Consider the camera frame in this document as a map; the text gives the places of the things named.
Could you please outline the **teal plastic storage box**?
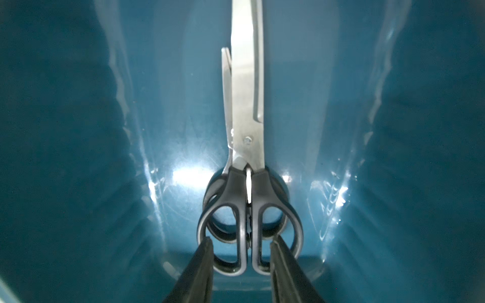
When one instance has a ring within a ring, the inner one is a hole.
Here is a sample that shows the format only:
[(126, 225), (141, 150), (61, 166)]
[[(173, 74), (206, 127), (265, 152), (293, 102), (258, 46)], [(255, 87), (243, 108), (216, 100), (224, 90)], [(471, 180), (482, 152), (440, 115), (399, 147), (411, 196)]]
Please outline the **teal plastic storage box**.
[[(265, 157), (327, 302), (484, 301), (484, 2), (264, 1)], [(230, 1), (1, 2), (1, 297), (162, 302), (224, 167)]]

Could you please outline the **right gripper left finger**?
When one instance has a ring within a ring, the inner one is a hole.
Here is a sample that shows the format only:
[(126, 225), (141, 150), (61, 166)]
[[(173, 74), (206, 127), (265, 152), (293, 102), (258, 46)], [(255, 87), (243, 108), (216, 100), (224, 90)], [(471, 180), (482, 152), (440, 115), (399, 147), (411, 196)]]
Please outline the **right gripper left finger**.
[(213, 243), (209, 237), (205, 237), (163, 303), (211, 302), (213, 264)]

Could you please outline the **small black handled scissors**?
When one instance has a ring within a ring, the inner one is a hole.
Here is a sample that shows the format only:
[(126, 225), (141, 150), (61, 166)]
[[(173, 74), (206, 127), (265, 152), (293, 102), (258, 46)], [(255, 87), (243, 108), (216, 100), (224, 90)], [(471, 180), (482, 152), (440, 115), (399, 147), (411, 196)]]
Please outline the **small black handled scissors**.
[[(203, 198), (203, 209), (209, 204), (209, 202), (215, 198), (216, 196), (222, 193), (224, 184), (227, 180), (227, 174), (229, 173), (229, 168), (232, 165), (233, 161), (233, 134), (232, 134), (232, 73), (231, 73), (231, 66), (232, 66), (232, 59), (231, 53), (228, 47), (223, 47), (221, 49), (221, 61), (222, 61), (222, 91), (223, 91), (223, 99), (224, 99), (224, 118), (225, 118), (225, 125), (226, 125), (226, 138), (227, 138), (227, 147), (229, 149), (229, 155), (226, 162), (225, 167), (222, 170), (222, 173), (213, 177), (205, 192)], [(283, 188), (283, 186), (276, 180), (275, 177), (271, 176), (272, 185), (275, 187), (276, 192), (278, 194), (282, 194), (283, 198), (287, 199), (287, 194)], [(287, 226), (288, 218), (285, 215), (282, 215), (281, 218), (276, 221), (276, 223), (271, 223), (270, 227), (264, 227), (262, 231), (262, 239), (263, 240), (271, 240), (278, 234), (281, 234), (285, 227)], [(216, 223), (215, 219), (210, 219), (208, 226), (208, 231), (219, 241), (228, 243), (228, 244), (235, 244), (236, 243), (236, 232), (229, 232), (227, 229), (222, 227), (222, 223)]]

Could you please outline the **black handled steel scissors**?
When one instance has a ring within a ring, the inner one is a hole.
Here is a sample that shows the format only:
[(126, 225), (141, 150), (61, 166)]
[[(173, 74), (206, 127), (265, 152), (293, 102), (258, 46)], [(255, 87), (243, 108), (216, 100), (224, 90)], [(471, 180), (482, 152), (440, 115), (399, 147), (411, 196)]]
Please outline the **black handled steel scissors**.
[(298, 257), (304, 236), (301, 220), (272, 185), (265, 163), (264, 144), (264, 36), (261, 1), (233, 1), (231, 16), (232, 134), (233, 161), (222, 193), (203, 209), (197, 227), (202, 242), (210, 219), (236, 232), (236, 261), (214, 257), (214, 270), (225, 276), (240, 276), (252, 266), (260, 275), (270, 273), (262, 258), (262, 231), (282, 215), (293, 226), (290, 252)]

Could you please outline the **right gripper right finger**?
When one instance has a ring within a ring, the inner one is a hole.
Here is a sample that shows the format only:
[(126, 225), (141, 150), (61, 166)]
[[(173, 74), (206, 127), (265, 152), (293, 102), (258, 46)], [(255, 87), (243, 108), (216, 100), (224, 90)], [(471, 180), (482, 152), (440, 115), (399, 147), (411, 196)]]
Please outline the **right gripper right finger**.
[(325, 302), (280, 236), (270, 244), (270, 277), (273, 302)]

